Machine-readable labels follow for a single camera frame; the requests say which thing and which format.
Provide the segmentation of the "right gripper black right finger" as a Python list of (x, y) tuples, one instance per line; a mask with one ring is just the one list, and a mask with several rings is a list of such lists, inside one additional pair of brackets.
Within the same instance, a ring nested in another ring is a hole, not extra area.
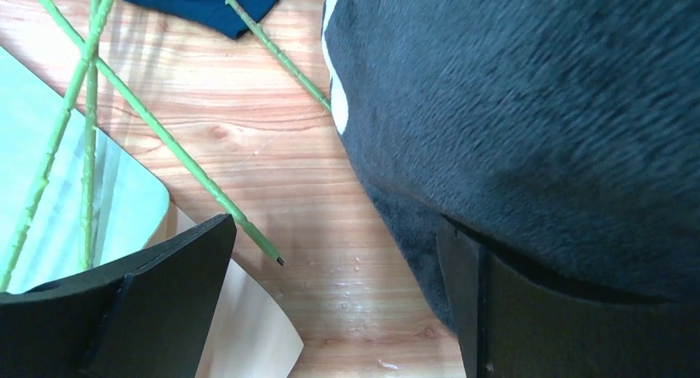
[(576, 281), (451, 219), (437, 235), (469, 377), (696, 377), (699, 307)]

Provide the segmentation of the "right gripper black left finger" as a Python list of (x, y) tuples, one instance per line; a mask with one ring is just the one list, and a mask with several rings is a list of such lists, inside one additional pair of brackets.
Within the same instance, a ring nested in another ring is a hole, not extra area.
[(1, 296), (4, 377), (193, 377), (237, 229), (217, 215), (91, 270)]

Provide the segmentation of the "wrapping paper sheet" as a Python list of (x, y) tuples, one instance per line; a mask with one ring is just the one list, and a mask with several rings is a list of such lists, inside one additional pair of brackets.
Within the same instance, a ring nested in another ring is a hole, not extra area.
[[(1, 53), (1, 262), (48, 149), (61, 96), (7, 51)], [(12, 273), (12, 294), (80, 270), (84, 118), (73, 111), (50, 179)], [(166, 187), (105, 133), (96, 136), (94, 262), (102, 265), (193, 226)], [(206, 344), (202, 377), (286, 377), (303, 343), (274, 299), (231, 262)]]

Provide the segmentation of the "fake rose stem one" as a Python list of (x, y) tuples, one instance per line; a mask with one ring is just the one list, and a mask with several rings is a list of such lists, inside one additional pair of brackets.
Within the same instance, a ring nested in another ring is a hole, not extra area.
[[(82, 38), (74, 29), (73, 25), (62, 14), (53, 0), (37, 0), (41, 6), (50, 14), (54, 22), (60, 26), (68, 38), (80, 49), (86, 40)], [(234, 222), (248, 235), (252, 241), (271, 259), (279, 265), (284, 261), (281, 254), (272, 242), (253, 224), (247, 216), (238, 208), (235, 203), (224, 193), (224, 191), (212, 180), (206, 171), (196, 162), (196, 160), (173, 138), (173, 136), (162, 126), (154, 114), (150, 112), (142, 101), (130, 90), (125, 82), (116, 75), (114, 70), (106, 64), (100, 73), (106, 80), (126, 99), (131, 107), (140, 115), (142, 120), (160, 138), (160, 140), (170, 149), (175, 157), (183, 164), (190, 174), (210, 193), (220, 206), (232, 215)]]

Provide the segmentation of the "fake rose stem four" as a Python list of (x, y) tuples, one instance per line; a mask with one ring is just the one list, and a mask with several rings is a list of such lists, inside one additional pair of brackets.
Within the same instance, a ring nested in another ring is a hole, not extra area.
[(320, 89), (293, 63), (293, 61), (275, 44), (264, 29), (243, 9), (237, 0), (225, 0), (239, 16), (244, 25), (260, 40), (272, 56), (288, 73), (328, 112), (331, 112), (329, 99)]

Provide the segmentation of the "fake rose stem two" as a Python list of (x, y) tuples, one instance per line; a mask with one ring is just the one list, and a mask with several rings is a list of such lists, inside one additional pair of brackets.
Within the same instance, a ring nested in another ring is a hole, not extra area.
[(73, 72), (73, 76), (64, 95), (59, 114), (56, 117), (56, 121), (49, 135), (46, 145), (47, 150), (43, 153), (42, 159), (40, 160), (39, 169), (37, 170), (29, 189), (29, 194), (26, 198), (26, 206), (20, 213), (20, 217), (9, 241), (10, 254), (1, 276), (2, 292), (7, 291), (11, 284), (12, 274), (17, 267), (17, 263), (19, 262), (33, 219), (35, 218), (35, 214), (38, 210), (45, 189), (49, 185), (50, 174), (54, 165), (55, 156), (59, 151), (59, 147), (71, 118), (72, 109), (74, 109), (77, 101), (78, 93), (86, 80), (86, 72), (89, 66), (88, 63), (92, 59), (97, 71), (102, 70), (106, 65), (102, 58), (100, 58), (98, 50), (100, 38), (114, 1), (115, 0), (91, 1), (88, 38), (82, 43), (83, 47), (81, 49), (81, 58)]

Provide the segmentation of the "fake rose stem three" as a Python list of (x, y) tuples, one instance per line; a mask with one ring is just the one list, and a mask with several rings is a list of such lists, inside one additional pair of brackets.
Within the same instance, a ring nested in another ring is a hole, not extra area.
[(86, 72), (86, 104), (85, 123), (83, 133), (83, 178), (82, 178), (82, 202), (81, 202), (81, 228), (83, 245), (79, 252), (79, 266), (83, 271), (93, 267), (92, 250), (92, 219), (94, 197), (94, 169), (96, 149), (96, 118), (97, 118), (97, 94), (98, 79), (97, 69), (91, 59)]

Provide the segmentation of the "black floral plush blanket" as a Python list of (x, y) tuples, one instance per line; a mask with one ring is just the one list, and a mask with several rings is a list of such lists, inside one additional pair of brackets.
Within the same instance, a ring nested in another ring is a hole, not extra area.
[(444, 218), (544, 267), (699, 298), (699, 0), (324, 0), (348, 159), (454, 328)]

